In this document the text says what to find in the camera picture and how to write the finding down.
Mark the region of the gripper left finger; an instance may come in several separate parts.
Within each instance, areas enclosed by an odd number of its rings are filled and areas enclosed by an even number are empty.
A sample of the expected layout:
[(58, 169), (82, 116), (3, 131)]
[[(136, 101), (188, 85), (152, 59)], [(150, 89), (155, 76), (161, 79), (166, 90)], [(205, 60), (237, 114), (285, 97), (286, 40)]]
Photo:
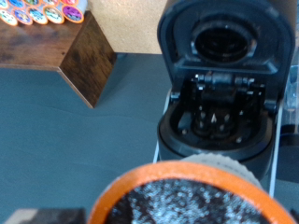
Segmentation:
[(4, 224), (86, 224), (82, 208), (18, 209)]

